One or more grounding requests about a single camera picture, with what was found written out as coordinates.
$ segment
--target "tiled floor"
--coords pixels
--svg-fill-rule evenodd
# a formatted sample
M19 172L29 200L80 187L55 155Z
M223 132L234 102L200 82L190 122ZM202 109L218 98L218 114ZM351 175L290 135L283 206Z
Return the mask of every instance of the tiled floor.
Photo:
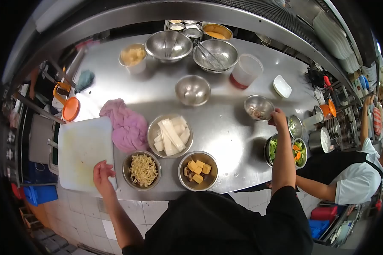
M99 198L57 187L58 200L44 204L51 228L71 244L83 243L100 251L121 255L112 222ZM271 191L229 193L241 206L261 215L266 213ZM317 206L319 199L298 193L307 217ZM167 201L119 200L128 216L143 235L167 209Z

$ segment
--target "orange sauce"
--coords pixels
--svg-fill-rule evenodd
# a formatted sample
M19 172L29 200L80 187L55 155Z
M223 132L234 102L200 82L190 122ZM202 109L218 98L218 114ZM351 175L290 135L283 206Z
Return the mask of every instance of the orange sauce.
M221 40L226 40L227 39L222 34L216 33L216 32L206 32L206 34L208 34L211 37L214 37L214 38L217 38L217 39L221 39Z

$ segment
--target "white shirt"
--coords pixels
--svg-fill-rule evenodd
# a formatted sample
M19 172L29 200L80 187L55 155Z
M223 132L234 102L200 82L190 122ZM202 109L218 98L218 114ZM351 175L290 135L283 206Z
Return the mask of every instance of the white shirt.
M383 167L379 162L380 155L374 149L369 138L364 140L360 152L366 152L366 159L378 166L383 172ZM382 177L378 171L368 163L354 163L345 168L332 181L332 183L337 183L335 203L361 204L370 201L379 188L381 181Z

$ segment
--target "bowl of tofu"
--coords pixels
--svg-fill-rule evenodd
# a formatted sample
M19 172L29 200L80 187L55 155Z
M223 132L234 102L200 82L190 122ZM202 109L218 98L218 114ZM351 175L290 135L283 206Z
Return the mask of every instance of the bowl of tofu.
M204 151L194 151L180 161L178 175L180 183L188 190L206 191L216 184L219 171L213 156Z
M177 158L193 143L193 131L183 116L176 113L157 117L147 130L150 149L159 157Z

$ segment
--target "bowl of radish strips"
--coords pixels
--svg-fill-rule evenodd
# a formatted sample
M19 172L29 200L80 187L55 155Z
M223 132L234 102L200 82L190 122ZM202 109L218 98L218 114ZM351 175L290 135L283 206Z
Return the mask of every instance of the bowl of radish strips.
M186 154L193 143L193 131L183 116L157 117L147 130L147 142L159 157L177 158Z

